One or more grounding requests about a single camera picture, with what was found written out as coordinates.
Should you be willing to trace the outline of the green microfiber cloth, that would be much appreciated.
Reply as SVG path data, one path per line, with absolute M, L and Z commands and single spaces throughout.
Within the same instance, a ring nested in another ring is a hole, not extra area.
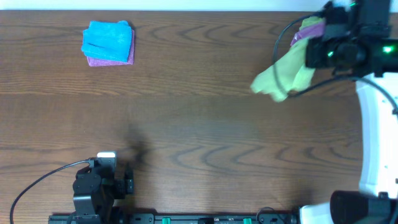
M 278 57 L 279 44 L 284 34 L 298 22 L 301 23 L 300 30 L 305 26 L 325 21 L 318 16 L 304 16 L 286 26 L 274 44 L 272 65 L 267 70 L 261 72 L 251 84 L 253 93 L 270 95 L 274 101 L 282 102 L 291 97 L 290 93 L 292 91 L 298 93 L 310 86 L 315 69 L 306 67 L 305 52 L 308 40 L 313 37 L 301 39 L 292 47 L 290 46 L 289 51 L 285 55 L 281 58 Z

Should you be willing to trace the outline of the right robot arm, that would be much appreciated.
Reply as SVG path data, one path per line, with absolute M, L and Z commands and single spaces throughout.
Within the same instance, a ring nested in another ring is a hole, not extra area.
M 325 4 L 320 37 L 308 41 L 305 64 L 330 68 L 335 81 L 355 82 L 363 132 L 356 191 L 337 190 L 330 201 L 306 205 L 301 223 L 397 222 L 397 41 L 391 38 L 390 1 Z

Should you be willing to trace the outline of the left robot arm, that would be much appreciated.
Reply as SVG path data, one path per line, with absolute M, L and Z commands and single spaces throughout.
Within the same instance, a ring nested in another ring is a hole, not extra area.
M 134 193 L 133 170 L 126 166 L 124 177 L 115 178 L 114 167 L 94 167 L 79 170 L 73 183 L 75 214 L 71 220 L 77 224 L 128 223 L 121 208 L 114 201 Z

